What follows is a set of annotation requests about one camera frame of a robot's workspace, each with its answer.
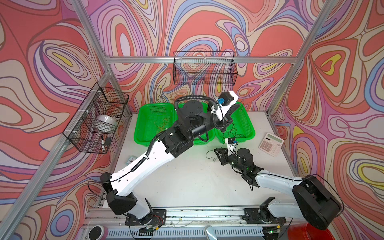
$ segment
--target white bowl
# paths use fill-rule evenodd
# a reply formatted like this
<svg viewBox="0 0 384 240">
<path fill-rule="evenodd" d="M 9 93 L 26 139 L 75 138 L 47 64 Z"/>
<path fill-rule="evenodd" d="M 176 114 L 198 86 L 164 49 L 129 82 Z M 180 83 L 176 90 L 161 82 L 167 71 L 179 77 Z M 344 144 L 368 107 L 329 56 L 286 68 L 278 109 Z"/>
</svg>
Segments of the white bowl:
<svg viewBox="0 0 384 240">
<path fill-rule="evenodd" d="M 102 132 L 113 132 L 115 130 L 115 127 L 117 127 L 117 125 L 118 125 L 116 120 L 113 117 L 110 117 L 108 115 L 99 115 L 96 117 L 96 119 L 114 126 L 113 127 L 113 126 L 108 125 L 108 124 L 105 124 L 103 126 L 101 124 L 96 124 L 96 128 Z"/>
</svg>

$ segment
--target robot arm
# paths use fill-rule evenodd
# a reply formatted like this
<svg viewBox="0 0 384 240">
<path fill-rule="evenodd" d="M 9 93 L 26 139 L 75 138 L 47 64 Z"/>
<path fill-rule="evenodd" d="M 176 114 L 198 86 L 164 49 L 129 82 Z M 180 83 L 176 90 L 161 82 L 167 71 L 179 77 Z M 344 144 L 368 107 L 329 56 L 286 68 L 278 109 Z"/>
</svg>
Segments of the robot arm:
<svg viewBox="0 0 384 240">
<path fill-rule="evenodd" d="M 264 208 L 260 207 L 260 219 L 264 222 L 271 218 L 294 217 L 304 219 L 314 227 L 325 230 L 341 211 L 340 203 L 314 176 L 304 178 L 275 174 L 256 166 L 249 149 L 240 148 L 234 152 L 231 148 L 235 138 L 225 140 L 227 148 L 215 149 L 222 165 L 230 164 L 238 169 L 241 177 L 250 185 L 267 187 L 282 192 L 292 200 L 268 198 Z"/>
<path fill-rule="evenodd" d="M 203 105 L 197 100 L 209 102 L 206 113 Z M 152 217 L 151 206 L 146 199 L 133 192 L 135 186 L 157 168 L 192 147 L 195 138 L 203 140 L 201 135 L 213 128 L 225 132 L 227 126 L 233 122 L 231 114 L 240 106 L 236 104 L 237 100 L 238 97 L 233 91 L 222 93 L 217 100 L 200 95 L 177 99 L 175 109 L 178 120 L 172 127 L 158 133 L 151 141 L 147 152 L 130 165 L 113 174 L 105 172 L 100 176 L 111 210 L 116 215 L 126 212 L 133 214 L 143 224 L 148 222 Z M 188 102 L 179 108 L 181 101 Z"/>
</svg>

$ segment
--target aluminum frame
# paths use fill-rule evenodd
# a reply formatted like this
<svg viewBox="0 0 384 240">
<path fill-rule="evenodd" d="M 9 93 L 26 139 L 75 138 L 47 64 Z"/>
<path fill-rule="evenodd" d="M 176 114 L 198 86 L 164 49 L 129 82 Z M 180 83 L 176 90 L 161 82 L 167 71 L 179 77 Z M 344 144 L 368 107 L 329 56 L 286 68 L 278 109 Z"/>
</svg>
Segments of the aluminum frame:
<svg viewBox="0 0 384 240">
<path fill-rule="evenodd" d="M 288 73 L 283 80 L 283 83 L 277 90 L 272 103 L 270 104 L 267 114 L 270 114 L 270 110 L 274 109 L 274 107 L 278 104 L 278 97 L 285 93 L 289 83 L 292 81 L 293 76 L 297 72 L 301 62 L 304 59 L 305 54 L 308 52 L 309 47 L 315 40 L 318 32 L 320 31 L 322 25 L 324 24 L 326 18 L 331 12 L 333 6 L 337 0 L 326 0 L 322 9 L 319 12 L 318 17 L 315 20 L 314 25 L 310 29 L 308 36 L 305 38 L 299 53 L 296 57 L 235 57 L 235 63 L 291 63 L 293 66 L 288 70 Z M 111 80 L 111 84 L 114 88 L 120 89 L 120 85 L 117 82 L 115 75 L 112 73 L 110 68 L 111 63 L 172 63 L 173 57 L 109 57 L 106 56 L 104 50 L 102 49 L 100 42 L 96 36 L 90 18 L 86 12 L 85 7 L 83 6 L 81 0 L 72 0 L 73 7 L 75 12 L 77 13 L 80 22 L 82 23 L 84 30 L 91 40 L 91 44 L 95 48 L 96 54 L 105 69 L 105 73 L 99 80 L 99 85 L 105 86 L 108 80 Z M 85 109 L 90 99 L 92 99 L 92 95 L 94 95 L 94 91 L 89 93 L 89 96 L 85 99 L 82 106 L 80 106 L 79 110 Z M 78 118 L 81 116 L 79 111 L 73 117 L 71 123 L 75 124 L 75 121 L 78 121 Z M 274 126 L 271 118 L 268 118 L 271 126 Z M 12 205 L 11 209 L 8 211 L 7 215 L 4 217 L 3 221 L 0 225 L 0 240 L 8 240 L 13 235 L 14 231 L 22 221 L 23 217 L 27 213 L 29 207 L 35 200 L 36 196 L 44 186 L 47 178 L 52 173 L 55 165 L 58 160 L 61 158 L 65 149 L 69 145 L 69 141 L 65 136 L 60 137 L 60 139 L 56 142 L 52 150 L 49 152 L 48 156 L 45 158 L 41 166 L 38 168 L 36 173 L 33 175 L 31 180 L 28 182 L 27 186 L 24 188 L 23 192 L 20 194 L 16 202 Z"/>
<path fill-rule="evenodd" d="M 206 59 L 215 59 L 222 57 L 205 57 Z M 130 56 L 106 56 L 107 63 L 173 63 L 174 58 L 171 56 L 146 56 L 146 57 L 130 57 Z M 235 63 L 296 63 L 297 57 L 233 57 Z"/>
<path fill-rule="evenodd" d="M 106 72 L 99 80 L 99 85 L 104 86 L 108 79 L 110 78 L 110 73 Z M 68 124 L 66 130 L 72 129 L 74 124 L 76 124 L 93 97 L 95 96 L 99 86 L 95 84 L 93 89 L 88 93 L 83 103 L 73 116 L 71 122 Z M 20 196 L 16 199 L 15 203 L 12 205 L 11 209 L 7 212 L 3 218 L 0 225 L 0 240 L 10 239 L 15 232 L 18 225 L 23 220 L 25 214 L 28 212 L 28 209 L 32 205 L 33 201 L 36 199 L 40 190 L 43 188 L 48 177 L 51 175 L 56 164 L 64 154 L 65 150 L 69 146 L 70 141 L 62 134 L 59 140 L 52 147 L 51 151 L 44 159 L 42 164 L 39 166 L 31 180 L 25 186 L 24 190 Z"/>
<path fill-rule="evenodd" d="M 273 133 L 276 136 L 278 136 L 279 133 L 277 131 L 276 125 L 275 125 L 274 121 L 272 120 L 271 116 L 267 112 L 265 112 L 265 115 L 266 115 L 266 118 L 268 119 L 269 124 L 272 127 Z M 284 144 L 282 145 L 281 150 L 283 151 L 283 154 L 285 156 L 285 159 L 287 160 L 287 163 L 288 163 L 289 168 L 291 169 L 291 172 L 293 173 L 293 176 L 299 177 L 299 173 L 297 172 L 296 168 L 293 166 L 293 162 L 291 160 L 291 157 L 289 156 L 287 150 L 285 149 Z"/>
<path fill-rule="evenodd" d="M 153 209 L 166 209 L 167 224 L 162 227 L 179 227 L 188 224 L 189 227 L 204 227 L 209 223 L 212 226 L 277 226 L 276 223 L 247 224 L 242 219 L 244 208 L 258 208 L 259 205 L 239 205 L 226 207 L 154 207 Z M 110 208 L 89 209 L 84 224 L 107 225 L 116 227 L 121 224 L 125 227 L 126 217 L 116 216 Z"/>
<path fill-rule="evenodd" d="M 273 100 L 267 109 L 268 114 L 270 114 L 271 111 L 279 104 L 279 96 L 282 96 L 285 94 L 289 84 L 292 82 L 296 72 L 299 70 L 299 67 L 302 61 L 304 60 L 305 55 L 309 51 L 312 43 L 315 41 L 318 33 L 320 32 L 322 26 L 327 20 L 327 17 L 331 13 L 333 7 L 337 2 L 338 0 L 326 0 L 323 7 L 320 9 L 319 15 L 315 19 L 307 37 L 304 39 L 304 42 L 301 45 L 299 53 L 297 54 L 297 57 L 296 57 L 297 58 L 296 63 L 289 68 L 285 78 L 283 79 L 283 82 L 280 84 L 280 87 L 277 89 L 273 97 Z"/>
</svg>

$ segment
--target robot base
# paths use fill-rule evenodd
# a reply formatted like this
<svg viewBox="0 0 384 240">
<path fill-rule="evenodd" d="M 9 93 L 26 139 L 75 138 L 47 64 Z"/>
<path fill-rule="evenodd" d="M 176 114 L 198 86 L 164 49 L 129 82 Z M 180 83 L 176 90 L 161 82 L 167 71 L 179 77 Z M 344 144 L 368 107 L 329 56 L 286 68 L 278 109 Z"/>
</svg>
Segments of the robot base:
<svg viewBox="0 0 384 240">
<path fill-rule="evenodd" d="M 166 216 L 167 216 L 167 210 L 165 209 L 154 209 L 153 210 L 153 216 L 150 221 L 147 221 L 147 225 L 154 226 L 161 226 L 166 223 Z M 144 223 L 142 223 L 139 219 L 137 219 L 134 215 L 128 214 L 127 218 L 125 219 L 125 225 L 126 226 L 143 226 Z"/>
</svg>

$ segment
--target red bucket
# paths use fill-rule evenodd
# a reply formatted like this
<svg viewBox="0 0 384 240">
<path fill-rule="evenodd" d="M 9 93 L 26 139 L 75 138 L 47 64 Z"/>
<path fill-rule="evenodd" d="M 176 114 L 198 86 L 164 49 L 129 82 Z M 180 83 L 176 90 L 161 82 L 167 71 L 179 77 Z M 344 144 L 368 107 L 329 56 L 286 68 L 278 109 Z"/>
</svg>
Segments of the red bucket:
<svg viewBox="0 0 384 240">
<path fill-rule="evenodd" d="M 289 240 L 335 240 L 331 232 L 319 230 L 309 223 L 292 225 L 288 228 Z"/>
</svg>

